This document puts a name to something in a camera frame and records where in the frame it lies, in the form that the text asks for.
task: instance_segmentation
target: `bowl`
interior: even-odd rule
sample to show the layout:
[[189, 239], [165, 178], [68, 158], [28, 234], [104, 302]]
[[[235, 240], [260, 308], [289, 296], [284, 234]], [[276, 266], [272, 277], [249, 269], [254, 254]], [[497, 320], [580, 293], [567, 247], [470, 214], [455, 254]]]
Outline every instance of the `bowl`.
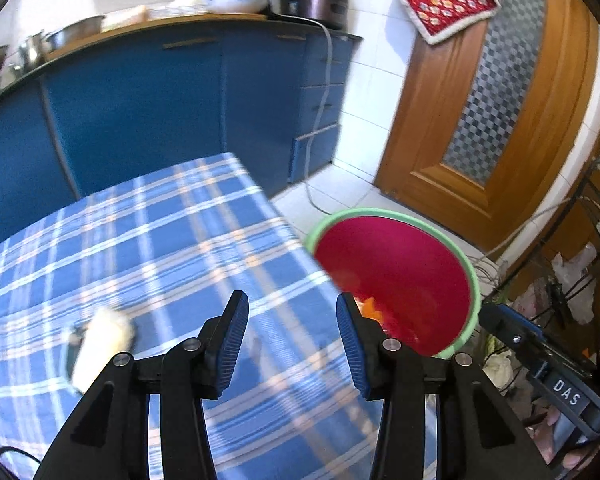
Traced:
[[48, 45], [49, 52], [59, 50], [74, 41], [83, 40], [89, 36], [99, 34], [102, 31], [102, 22], [104, 18], [104, 16], [91, 16], [90, 18], [85, 18], [84, 20], [72, 23], [65, 28], [47, 34], [44, 41]]
[[216, 14], [255, 14], [270, 0], [205, 0], [209, 12]]
[[305, 246], [340, 290], [374, 298], [382, 328], [419, 354], [448, 359], [473, 333], [477, 276], [464, 253], [426, 222], [349, 209], [324, 219]]

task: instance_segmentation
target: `green bowl rim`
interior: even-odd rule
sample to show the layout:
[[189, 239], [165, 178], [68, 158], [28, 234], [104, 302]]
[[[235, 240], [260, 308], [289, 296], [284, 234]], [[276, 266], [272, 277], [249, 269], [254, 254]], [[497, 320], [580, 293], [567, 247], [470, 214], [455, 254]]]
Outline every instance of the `green bowl rim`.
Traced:
[[315, 248], [318, 245], [318, 241], [321, 240], [324, 233], [331, 228], [331, 226], [341, 222], [343, 220], [349, 218], [356, 218], [358, 216], [379, 216], [382, 218], [389, 218], [393, 220], [397, 220], [399, 222], [403, 222], [405, 224], [413, 225], [418, 229], [432, 235], [434, 238], [440, 240], [443, 244], [452, 251], [453, 254], [460, 260], [462, 268], [464, 269], [467, 280], [469, 281], [469, 289], [472, 295], [472, 302], [469, 307], [469, 315], [467, 320], [464, 322], [464, 327], [462, 327], [462, 331], [459, 335], [454, 339], [454, 341], [446, 347], [444, 350], [437, 353], [434, 357], [440, 359], [449, 359], [453, 354], [459, 351], [462, 348], [469, 338], [471, 334], [474, 332], [474, 328], [478, 324], [478, 313], [480, 311], [480, 306], [482, 303], [482, 299], [480, 296], [480, 285], [478, 283], [478, 276], [476, 275], [474, 268], [466, 257], [466, 255], [462, 252], [460, 247], [458, 247], [451, 238], [446, 236], [442, 231], [437, 230], [431, 224], [423, 222], [418, 218], [414, 218], [413, 216], [405, 215], [403, 213], [397, 213], [395, 211], [390, 211], [389, 209], [378, 209], [378, 208], [353, 208], [346, 209], [344, 211], [340, 211], [334, 213], [330, 216], [327, 216], [324, 220], [322, 220], [307, 236], [304, 241], [305, 248], [311, 253], [315, 254]]

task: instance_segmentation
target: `blue plaid tablecloth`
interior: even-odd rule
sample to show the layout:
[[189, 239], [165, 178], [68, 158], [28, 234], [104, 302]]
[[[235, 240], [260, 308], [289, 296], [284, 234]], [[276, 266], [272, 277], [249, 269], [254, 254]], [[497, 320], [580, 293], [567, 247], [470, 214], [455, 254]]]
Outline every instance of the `blue plaid tablecloth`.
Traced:
[[[61, 370], [66, 329], [124, 311], [136, 358], [197, 335], [234, 289], [250, 318], [230, 386], [205, 402], [220, 479], [366, 479], [381, 404], [354, 388], [338, 291], [231, 154], [113, 186], [0, 245], [0, 447], [42, 458], [80, 399]], [[149, 463], [162, 478], [159, 399]], [[427, 412], [428, 442], [435, 418]], [[20, 478], [36, 463], [12, 452]], [[427, 446], [426, 476], [435, 470]]]

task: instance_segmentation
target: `cabinet door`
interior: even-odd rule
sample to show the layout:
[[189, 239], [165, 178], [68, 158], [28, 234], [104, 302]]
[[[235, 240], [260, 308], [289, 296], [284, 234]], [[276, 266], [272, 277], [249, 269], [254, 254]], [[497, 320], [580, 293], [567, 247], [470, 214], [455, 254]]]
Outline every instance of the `cabinet door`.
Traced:
[[82, 194], [220, 153], [220, 50], [212, 28], [179, 25], [50, 67], [52, 114]]
[[[353, 54], [353, 40], [348, 36], [331, 36], [330, 84], [343, 84], [347, 79], [349, 62]], [[308, 35], [302, 86], [324, 85], [327, 68], [327, 39], [321, 32]]]
[[308, 134], [298, 137], [294, 141], [289, 182], [295, 183], [304, 180], [304, 165], [306, 163], [306, 149], [309, 146], [309, 139], [314, 138], [311, 143], [311, 153], [309, 154], [309, 175], [311, 175], [333, 160], [339, 135], [340, 125], [334, 124], [325, 128], [319, 134]]
[[[300, 91], [299, 134], [309, 134], [314, 129], [315, 118], [324, 96], [324, 86], [311, 86]], [[344, 85], [330, 85], [327, 100], [316, 130], [338, 122], [344, 100]]]
[[227, 148], [271, 197], [286, 186], [306, 38], [237, 28], [223, 42]]
[[0, 102], [0, 243], [75, 201], [33, 81]]

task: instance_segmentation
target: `metal screw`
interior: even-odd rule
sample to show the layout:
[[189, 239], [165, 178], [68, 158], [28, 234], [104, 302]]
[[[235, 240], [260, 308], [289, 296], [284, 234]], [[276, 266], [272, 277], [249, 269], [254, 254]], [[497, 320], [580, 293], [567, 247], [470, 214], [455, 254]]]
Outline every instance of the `metal screw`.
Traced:
[[131, 357], [129, 357], [129, 354], [125, 354], [124, 352], [120, 352], [113, 358], [113, 364], [116, 366], [126, 366], [129, 361], [131, 361]]
[[200, 341], [200, 339], [198, 339], [197, 337], [190, 337], [189, 339], [185, 339], [182, 342], [182, 347], [187, 352], [195, 352], [201, 346], [202, 346], [202, 341]]
[[474, 360], [471, 359], [469, 354], [465, 354], [464, 352], [456, 354], [456, 363], [460, 366], [469, 366], [473, 362]]
[[389, 352], [398, 351], [401, 346], [402, 345], [400, 344], [400, 341], [398, 341], [397, 339], [393, 339], [392, 337], [390, 337], [389, 339], [385, 339], [384, 341], [382, 341], [382, 347], [385, 350], [388, 350]]

